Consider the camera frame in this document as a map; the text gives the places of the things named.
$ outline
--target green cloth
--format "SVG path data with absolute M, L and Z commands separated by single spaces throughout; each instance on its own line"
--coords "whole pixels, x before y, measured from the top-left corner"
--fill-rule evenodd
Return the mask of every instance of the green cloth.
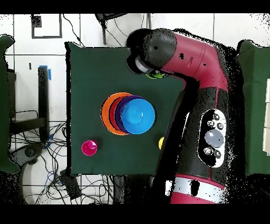
M 0 36 L 0 171 L 15 174 L 20 171 L 19 167 L 9 160 L 8 149 L 10 147 L 9 137 L 9 86 L 7 78 L 7 67 L 4 54 L 14 40 L 7 35 Z
M 241 65 L 245 96 L 246 174 L 270 174 L 270 156 L 263 152 L 265 97 L 270 78 L 270 48 L 242 42 L 238 61 Z
M 80 48 L 69 42 L 71 63 L 71 172 L 82 174 L 154 174 L 173 107 L 184 87 L 176 77 L 150 79 L 130 72 L 126 48 Z M 118 136 L 102 124 L 100 110 L 112 94 L 128 92 L 151 102 L 154 127 L 141 135 Z M 98 150 L 85 156 L 83 142 L 94 139 Z

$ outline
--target yellow ball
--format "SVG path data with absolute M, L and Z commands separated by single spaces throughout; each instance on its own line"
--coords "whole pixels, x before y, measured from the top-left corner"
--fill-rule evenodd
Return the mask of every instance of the yellow ball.
M 158 142 L 158 147 L 159 147 L 159 149 L 161 149 L 161 147 L 162 147 L 163 140 L 164 140 L 164 137 L 162 137 L 162 138 L 159 140 L 159 142 Z

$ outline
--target white tile floor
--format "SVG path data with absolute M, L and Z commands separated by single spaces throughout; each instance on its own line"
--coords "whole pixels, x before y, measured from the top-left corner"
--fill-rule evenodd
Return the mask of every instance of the white tile floor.
M 48 36 L 59 34 L 59 15 L 41 14 L 42 27 L 35 28 L 35 35 Z M 97 22 L 94 14 L 65 14 L 73 25 L 74 32 L 81 38 L 85 46 L 101 46 L 102 29 Z M 152 14 L 152 28 L 183 28 L 189 32 L 208 39 L 221 42 L 226 46 L 237 47 L 242 39 L 251 39 L 261 46 L 270 45 L 269 24 L 263 21 L 262 14 Z M 52 80 L 49 81 L 49 107 L 50 107 L 50 126 L 65 122 L 66 120 L 66 67 L 65 67 L 65 41 L 78 43 L 76 36 L 72 32 L 71 24 L 62 18 L 62 38 L 61 39 L 32 39 L 30 15 L 0 15 L 0 34 L 8 34 L 14 37 L 15 44 L 6 52 L 6 61 L 9 68 L 15 69 L 17 73 L 16 81 L 16 110 L 38 110 L 37 99 L 37 67 L 48 66 L 52 72 Z M 115 21 L 108 22 L 108 30 L 114 35 L 119 43 L 124 46 L 126 35 L 146 27 L 146 14 L 129 13 L 125 16 L 116 18 L 115 21 L 122 34 L 117 28 Z M 107 36 L 107 47 L 120 46 L 119 43 L 109 34 Z M 270 91 L 266 97 L 266 102 L 270 102 Z M 28 119 L 35 117 L 34 113 L 17 114 L 17 119 Z M 56 138 L 63 139 L 59 132 Z M 20 147 L 20 143 L 12 144 L 11 150 Z M 59 154 L 66 155 L 66 148 L 63 147 Z M 42 153 L 46 160 L 47 169 L 52 170 L 51 157 L 46 150 Z M 66 168 L 66 157 L 57 156 L 59 170 Z M 40 157 L 33 166 L 27 166 L 23 178 L 24 195 L 39 194 L 46 186 L 47 171 L 44 161 Z M 102 183 L 100 175 L 82 175 L 78 177 L 78 183 L 85 195 L 103 195 L 105 190 L 99 185 Z M 92 203 L 91 198 L 77 199 L 77 203 Z M 37 195 L 26 198 L 29 204 L 35 202 Z M 106 203 L 108 195 L 101 197 L 102 203 Z M 47 200 L 45 204 L 63 203 L 62 200 Z

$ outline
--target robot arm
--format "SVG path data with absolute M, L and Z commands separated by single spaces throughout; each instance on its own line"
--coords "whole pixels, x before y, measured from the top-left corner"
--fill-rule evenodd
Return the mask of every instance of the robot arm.
M 169 133 L 162 147 L 163 156 L 169 151 L 178 155 L 171 203 L 219 203 L 228 167 L 228 81 L 222 52 L 167 29 L 136 30 L 127 48 L 131 71 L 168 73 L 183 79 L 184 90 L 191 93 L 183 99 L 190 97 L 185 126 Z M 178 144 L 170 143 L 172 135 Z

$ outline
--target pink cup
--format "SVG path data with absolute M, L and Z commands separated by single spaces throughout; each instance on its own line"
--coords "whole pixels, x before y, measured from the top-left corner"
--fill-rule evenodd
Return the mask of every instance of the pink cup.
M 98 149 L 98 143 L 95 140 L 88 140 L 82 144 L 82 152 L 84 155 L 92 156 Z

